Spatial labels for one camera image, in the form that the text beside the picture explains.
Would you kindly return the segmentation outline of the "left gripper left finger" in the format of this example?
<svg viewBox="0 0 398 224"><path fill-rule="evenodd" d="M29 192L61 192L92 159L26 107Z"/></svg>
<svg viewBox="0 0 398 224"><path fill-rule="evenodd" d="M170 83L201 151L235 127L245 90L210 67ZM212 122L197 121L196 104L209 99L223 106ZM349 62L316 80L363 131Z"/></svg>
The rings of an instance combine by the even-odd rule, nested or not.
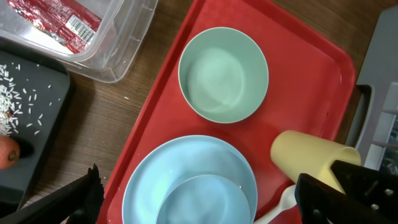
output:
<svg viewBox="0 0 398 224"><path fill-rule="evenodd" d="M95 224L104 202L104 187L97 165L83 177L40 200L1 218L7 224Z"/></svg>

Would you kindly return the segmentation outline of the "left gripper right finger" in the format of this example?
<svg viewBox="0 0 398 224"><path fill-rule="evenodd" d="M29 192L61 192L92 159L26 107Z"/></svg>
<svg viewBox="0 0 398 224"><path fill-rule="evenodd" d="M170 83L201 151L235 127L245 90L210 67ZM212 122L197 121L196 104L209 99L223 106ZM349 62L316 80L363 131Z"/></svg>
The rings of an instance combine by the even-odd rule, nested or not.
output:
<svg viewBox="0 0 398 224"><path fill-rule="evenodd" d="M332 174L344 192L301 173L295 199L302 223L397 223L397 176L335 161Z"/></svg>

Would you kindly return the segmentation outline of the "yellow plastic cup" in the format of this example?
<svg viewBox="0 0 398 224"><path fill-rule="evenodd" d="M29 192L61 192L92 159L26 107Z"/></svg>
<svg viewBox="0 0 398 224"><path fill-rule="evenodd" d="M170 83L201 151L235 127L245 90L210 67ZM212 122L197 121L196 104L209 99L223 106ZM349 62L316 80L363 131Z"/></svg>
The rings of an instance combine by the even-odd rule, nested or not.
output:
<svg viewBox="0 0 398 224"><path fill-rule="evenodd" d="M297 182L301 173L308 174L343 193L331 170L336 161L361 165L357 149L298 131L279 134L271 146L272 162L291 180Z"/></svg>

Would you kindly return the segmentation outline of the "orange carrot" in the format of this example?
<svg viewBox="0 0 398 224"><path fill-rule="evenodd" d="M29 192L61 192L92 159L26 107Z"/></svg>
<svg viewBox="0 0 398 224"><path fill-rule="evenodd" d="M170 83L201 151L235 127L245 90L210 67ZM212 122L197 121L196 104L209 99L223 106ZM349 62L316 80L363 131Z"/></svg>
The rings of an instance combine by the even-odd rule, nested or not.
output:
<svg viewBox="0 0 398 224"><path fill-rule="evenodd" d="M8 136L1 136L1 148L0 148L0 168L8 169L14 166L20 157L20 147L19 144Z"/></svg>

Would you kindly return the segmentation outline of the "light blue plate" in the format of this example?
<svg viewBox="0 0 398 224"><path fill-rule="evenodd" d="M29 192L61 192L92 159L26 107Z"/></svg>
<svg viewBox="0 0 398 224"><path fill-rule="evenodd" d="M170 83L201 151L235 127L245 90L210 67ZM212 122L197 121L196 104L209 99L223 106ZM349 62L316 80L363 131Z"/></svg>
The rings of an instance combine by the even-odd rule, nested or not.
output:
<svg viewBox="0 0 398 224"><path fill-rule="evenodd" d="M166 196L183 181L198 175L218 175L238 185L249 202L254 221L257 185L246 158L226 141L190 135L160 145L140 162L125 189L123 223L156 223Z"/></svg>

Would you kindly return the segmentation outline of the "light blue bowl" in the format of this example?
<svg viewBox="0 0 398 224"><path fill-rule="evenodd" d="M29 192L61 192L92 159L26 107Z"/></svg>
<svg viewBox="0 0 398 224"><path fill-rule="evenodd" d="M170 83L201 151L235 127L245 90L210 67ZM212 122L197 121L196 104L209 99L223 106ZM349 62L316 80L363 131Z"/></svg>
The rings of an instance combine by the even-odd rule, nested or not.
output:
<svg viewBox="0 0 398 224"><path fill-rule="evenodd" d="M198 175L174 188L159 208L156 224L251 223L249 202L238 185L218 175Z"/></svg>

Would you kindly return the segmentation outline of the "white rice pile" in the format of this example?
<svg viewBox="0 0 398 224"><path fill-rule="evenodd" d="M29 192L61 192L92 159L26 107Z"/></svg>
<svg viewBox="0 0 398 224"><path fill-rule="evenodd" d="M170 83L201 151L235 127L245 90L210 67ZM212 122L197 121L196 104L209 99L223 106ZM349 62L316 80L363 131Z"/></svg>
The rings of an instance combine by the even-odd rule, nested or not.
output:
<svg viewBox="0 0 398 224"><path fill-rule="evenodd" d="M44 138L57 122L69 76L26 62L1 62L1 134Z"/></svg>

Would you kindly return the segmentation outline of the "red snack wrapper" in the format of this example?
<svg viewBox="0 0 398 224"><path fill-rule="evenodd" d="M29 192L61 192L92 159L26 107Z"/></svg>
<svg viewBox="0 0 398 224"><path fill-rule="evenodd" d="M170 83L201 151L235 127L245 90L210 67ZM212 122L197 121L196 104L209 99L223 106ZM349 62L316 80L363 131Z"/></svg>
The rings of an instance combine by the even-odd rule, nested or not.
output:
<svg viewBox="0 0 398 224"><path fill-rule="evenodd" d="M100 17L74 0L8 0L7 3L73 54L87 49L101 24Z"/></svg>

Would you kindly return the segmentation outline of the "green bowl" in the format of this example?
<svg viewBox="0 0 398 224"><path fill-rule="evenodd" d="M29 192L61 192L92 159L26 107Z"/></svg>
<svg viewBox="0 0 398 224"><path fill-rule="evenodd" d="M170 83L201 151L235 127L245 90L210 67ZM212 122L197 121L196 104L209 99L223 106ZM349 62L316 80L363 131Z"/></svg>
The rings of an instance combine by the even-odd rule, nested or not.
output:
<svg viewBox="0 0 398 224"><path fill-rule="evenodd" d="M194 36L183 49L178 82L196 114L215 123L237 123L264 101L269 67L250 36L230 27L213 27Z"/></svg>

